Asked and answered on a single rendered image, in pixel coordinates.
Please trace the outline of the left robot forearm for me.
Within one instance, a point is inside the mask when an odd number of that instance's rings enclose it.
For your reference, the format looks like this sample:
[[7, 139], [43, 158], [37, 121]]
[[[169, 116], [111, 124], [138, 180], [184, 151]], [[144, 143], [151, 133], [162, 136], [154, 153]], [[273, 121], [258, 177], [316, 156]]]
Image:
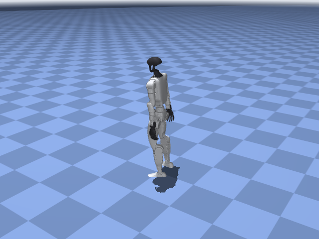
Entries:
[[147, 107], [148, 107], [148, 110], [149, 110], [150, 126], [153, 126], [153, 122], [156, 122], [156, 115], [155, 115], [156, 110], [154, 109], [154, 107], [153, 107], [151, 102], [147, 103]]

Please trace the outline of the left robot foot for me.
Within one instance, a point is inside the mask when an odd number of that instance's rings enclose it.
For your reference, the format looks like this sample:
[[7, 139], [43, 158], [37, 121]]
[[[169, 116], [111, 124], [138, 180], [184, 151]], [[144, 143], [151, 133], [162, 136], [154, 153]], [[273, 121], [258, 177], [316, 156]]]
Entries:
[[149, 177], [166, 177], [166, 173], [162, 172], [161, 175], [158, 174], [158, 172], [152, 173], [152, 174], [148, 174]]

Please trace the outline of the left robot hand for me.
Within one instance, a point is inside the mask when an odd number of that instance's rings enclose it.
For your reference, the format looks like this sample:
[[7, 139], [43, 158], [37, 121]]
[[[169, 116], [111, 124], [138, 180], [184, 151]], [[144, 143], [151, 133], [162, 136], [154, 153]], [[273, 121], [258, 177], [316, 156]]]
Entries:
[[151, 136], [151, 139], [153, 140], [158, 140], [157, 136], [156, 136], [156, 130], [155, 130], [155, 127], [156, 127], [156, 122], [153, 122], [153, 126], [150, 126], [150, 136]]

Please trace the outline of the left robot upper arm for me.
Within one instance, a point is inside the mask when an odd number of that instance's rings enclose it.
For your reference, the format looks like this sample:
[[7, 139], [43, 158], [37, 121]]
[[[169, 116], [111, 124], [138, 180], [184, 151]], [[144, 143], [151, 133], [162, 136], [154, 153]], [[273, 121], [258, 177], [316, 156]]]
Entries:
[[154, 107], [156, 105], [156, 102], [155, 102], [155, 88], [156, 88], [155, 80], [148, 81], [146, 84], [146, 88], [148, 91], [148, 98], [150, 100], [149, 102], [151, 102], [153, 107]]

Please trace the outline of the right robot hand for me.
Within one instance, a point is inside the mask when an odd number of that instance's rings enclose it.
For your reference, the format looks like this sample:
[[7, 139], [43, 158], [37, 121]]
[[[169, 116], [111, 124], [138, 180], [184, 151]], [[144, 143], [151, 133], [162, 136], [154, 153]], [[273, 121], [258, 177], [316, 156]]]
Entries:
[[[174, 115], [173, 115], [173, 111], [172, 111], [171, 109], [172, 109], [172, 108], [171, 108], [171, 105], [170, 105], [170, 109], [166, 109], [166, 112], [169, 113], [169, 117], [168, 117], [169, 122], [170, 122], [170, 119], [171, 119], [171, 121], [172, 121], [172, 120], [174, 121]], [[168, 121], [168, 119], [167, 119], [167, 121]]]

